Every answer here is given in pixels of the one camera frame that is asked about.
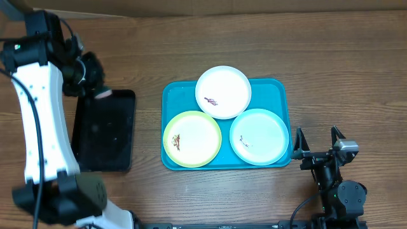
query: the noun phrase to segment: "baking tray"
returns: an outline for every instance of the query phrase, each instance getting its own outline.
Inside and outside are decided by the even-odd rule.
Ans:
[[[161,140],[161,159],[171,170],[221,170],[221,169],[260,169],[284,167],[291,161],[293,142],[288,115],[286,90],[283,84],[272,78],[249,79],[252,87],[252,98],[247,109],[267,109],[278,115],[286,124],[289,142],[284,156],[271,165],[251,165],[240,159],[230,145],[229,131],[234,118],[229,120],[215,119],[222,132],[222,145],[215,159],[198,168],[186,168],[177,165],[166,154]],[[196,81],[178,81],[168,84],[163,91],[161,138],[168,122],[184,111],[201,111],[195,99]]]

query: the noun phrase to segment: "wooden table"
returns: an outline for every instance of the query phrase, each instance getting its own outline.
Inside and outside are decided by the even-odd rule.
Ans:
[[[341,168],[368,188],[369,228],[406,228],[407,11],[287,13],[220,17],[71,20],[100,58],[107,84],[137,96],[133,165],[102,174],[109,198],[144,222],[264,223],[289,219],[315,193],[300,162],[283,169],[173,172],[160,159],[162,90],[234,66],[250,78],[280,80],[291,133],[301,125],[312,151],[330,145],[330,127],[360,145]],[[9,23],[9,37],[25,34]],[[72,132],[76,99],[65,98]],[[25,142],[17,96],[0,78],[0,225],[30,228],[11,188],[24,183]],[[318,202],[298,219],[321,211]]]

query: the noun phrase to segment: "pale green plate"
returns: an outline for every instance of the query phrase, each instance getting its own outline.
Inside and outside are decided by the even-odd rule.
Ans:
[[[176,164],[196,168],[215,158],[221,148],[219,125],[200,111],[186,111],[175,116],[165,127],[163,145]]]

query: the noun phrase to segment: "blue tray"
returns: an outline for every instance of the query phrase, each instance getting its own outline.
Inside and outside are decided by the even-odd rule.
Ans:
[[[258,169],[284,167],[291,161],[293,142],[288,116],[286,91],[283,84],[275,79],[250,79],[252,98],[247,109],[262,108],[278,115],[286,124],[289,133],[288,148],[284,156],[277,162],[256,166],[241,160],[230,146],[229,131],[234,118],[229,120],[216,120],[222,132],[222,145],[213,161],[199,168],[185,168],[177,165],[166,154],[161,141],[161,160],[171,170],[219,170],[219,169]],[[168,84],[163,91],[161,138],[168,122],[184,111],[201,111],[195,99],[196,81],[179,81]]]

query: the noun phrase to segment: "printed design on plate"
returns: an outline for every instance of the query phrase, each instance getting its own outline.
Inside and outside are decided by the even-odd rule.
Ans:
[[[206,99],[206,101],[208,101],[208,103],[212,104],[213,106],[217,106],[217,102],[214,99],[208,99],[208,98],[204,98]]]
[[[248,148],[249,146],[253,146],[253,145],[249,144],[247,141],[245,141],[245,140],[243,139],[243,136],[242,136],[242,135],[240,136],[240,141],[241,141],[242,144],[243,144],[244,146],[246,146],[247,148]]]
[[[176,134],[172,137],[172,144],[178,149],[178,151],[179,151],[179,140],[180,140],[179,134]]]

